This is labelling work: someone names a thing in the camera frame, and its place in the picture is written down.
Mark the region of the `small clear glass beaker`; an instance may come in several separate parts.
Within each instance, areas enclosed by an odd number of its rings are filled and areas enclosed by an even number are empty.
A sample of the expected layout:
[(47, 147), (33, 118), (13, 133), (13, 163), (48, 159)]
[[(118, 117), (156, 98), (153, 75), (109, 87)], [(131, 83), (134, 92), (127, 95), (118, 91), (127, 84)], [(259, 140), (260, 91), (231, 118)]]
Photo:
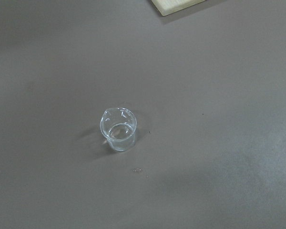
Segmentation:
[(100, 120), (100, 131), (109, 146), (118, 152), (129, 150), (136, 142), (137, 120), (134, 113), (124, 107), (108, 108)]

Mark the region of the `bamboo cutting board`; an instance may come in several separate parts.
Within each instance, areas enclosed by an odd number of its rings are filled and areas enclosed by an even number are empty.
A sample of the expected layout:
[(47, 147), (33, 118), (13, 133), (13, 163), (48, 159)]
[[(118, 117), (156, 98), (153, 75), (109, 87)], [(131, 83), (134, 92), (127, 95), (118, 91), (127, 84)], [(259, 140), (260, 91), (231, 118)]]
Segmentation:
[(151, 0), (162, 16), (167, 16), (205, 0)]

